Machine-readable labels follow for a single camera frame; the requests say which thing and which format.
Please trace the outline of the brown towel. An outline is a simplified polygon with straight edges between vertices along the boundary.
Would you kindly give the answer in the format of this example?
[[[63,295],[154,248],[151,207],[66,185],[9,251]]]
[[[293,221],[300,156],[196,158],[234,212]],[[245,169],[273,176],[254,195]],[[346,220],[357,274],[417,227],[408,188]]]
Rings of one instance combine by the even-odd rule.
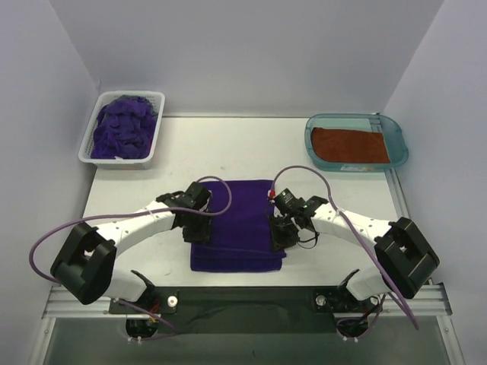
[[[384,137],[379,132],[314,128],[314,153],[330,163],[389,163]]]

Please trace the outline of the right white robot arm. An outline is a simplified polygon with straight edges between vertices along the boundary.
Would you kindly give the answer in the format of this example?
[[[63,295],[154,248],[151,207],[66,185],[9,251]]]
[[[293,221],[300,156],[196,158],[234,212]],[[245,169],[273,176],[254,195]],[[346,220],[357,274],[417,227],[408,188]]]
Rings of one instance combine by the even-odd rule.
[[[283,247],[298,243],[298,232],[309,230],[367,247],[374,265],[357,269],[342,281],[356,300],[399,291],[412,299],[440,265],[440,259],[418,226],[407,217],[397,221],[378,220],[351,211],[334,208],[326,199],[295,197],[289,189],[271,194],[279,216],[269,223],[273,242]]]

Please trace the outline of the purple cloth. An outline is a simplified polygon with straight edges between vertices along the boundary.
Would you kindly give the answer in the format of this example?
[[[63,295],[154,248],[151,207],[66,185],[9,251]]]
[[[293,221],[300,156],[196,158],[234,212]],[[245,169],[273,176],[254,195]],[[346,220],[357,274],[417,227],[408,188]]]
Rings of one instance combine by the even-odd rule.
[[[204,182],[212,192],[209,208],[221,211],[232,203],[222,215],[212,218],[210,241],[192,243],[190,268],[210,273],[262,273],[278,271],[286,257],[283,250],[271,250],[271,231],[268,216],[269,179],[231,180],[228,186],[216,181]]]

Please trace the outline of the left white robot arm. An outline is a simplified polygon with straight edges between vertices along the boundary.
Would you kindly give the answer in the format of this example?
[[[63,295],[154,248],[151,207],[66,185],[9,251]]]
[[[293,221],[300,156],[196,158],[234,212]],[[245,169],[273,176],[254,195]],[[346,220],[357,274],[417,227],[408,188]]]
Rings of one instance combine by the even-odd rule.
[[[208,212],[211,197],[203,184],[192,182],[179,195],[157,197],[134,217],[96,227],[85,222],[76,224],[54,259],[50,274],[84,305],[100,297],[135,303],[154,285],[134,269],[116,269],[117,257],[156,234],[179,227],[208,242],[209,217],[199,212]]]

